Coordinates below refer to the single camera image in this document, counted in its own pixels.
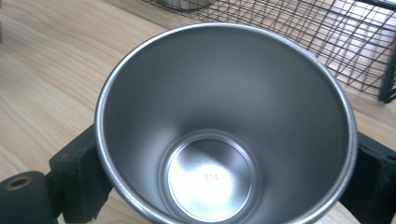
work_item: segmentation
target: black holder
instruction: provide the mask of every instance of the black holder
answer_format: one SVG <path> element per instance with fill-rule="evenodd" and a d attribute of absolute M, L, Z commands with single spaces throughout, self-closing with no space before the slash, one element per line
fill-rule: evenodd
<path fill-rule="evenodd" d="M 0 223 L 87 223 L 112 186 L 89 127 L 49 160 L 47 175 L 26 172 L 0 183 Z M 359 134 L 354 175 L 340 202 L 361 223 L 390 223 L 396 212 L 396 152 Z"/>

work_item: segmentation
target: metal cup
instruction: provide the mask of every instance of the metal cup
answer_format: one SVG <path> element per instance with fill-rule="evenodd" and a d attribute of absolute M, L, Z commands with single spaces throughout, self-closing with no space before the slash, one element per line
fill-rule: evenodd
<path fill-rule="evenodd" d="M 281 36 L 209 23 L 158 35 L 110 74 L 95 117 L 115 189 L 154 223 L 305 223 L 357 153 L 331 73 Z"/>

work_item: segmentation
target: wooden table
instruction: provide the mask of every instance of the wooden table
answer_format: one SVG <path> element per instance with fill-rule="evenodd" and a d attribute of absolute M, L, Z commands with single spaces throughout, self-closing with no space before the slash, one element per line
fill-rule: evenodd
<path fill-rule="evenodd" d="M 150 37 L 194 22 L 140 0 L 1 4 L 0 180 L 47 173 L 49 159 L 93 123 L 97 97 L 117 62 Z M 346 91 L 359 131 L 396 148 L 396 103 Z M 94 223 L 148 222 L 113 190 Z M 358 221 L 338 203 L 318 223 Z"/>

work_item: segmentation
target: wire basket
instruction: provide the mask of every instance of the wire basket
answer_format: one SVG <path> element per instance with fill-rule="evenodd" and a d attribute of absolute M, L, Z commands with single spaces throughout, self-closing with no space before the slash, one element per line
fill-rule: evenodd
<path fill-rule="evenodd" d="M 236 22 L 271 30 L 308 49 L 345 88 L 373 95 L 384 103 L 396 98 L 396 3 L 212 0 L 208 5 L 207 0 L 143 1 L 196 21 Z M 183 10 L 186 4 L 198 9 Z"/>

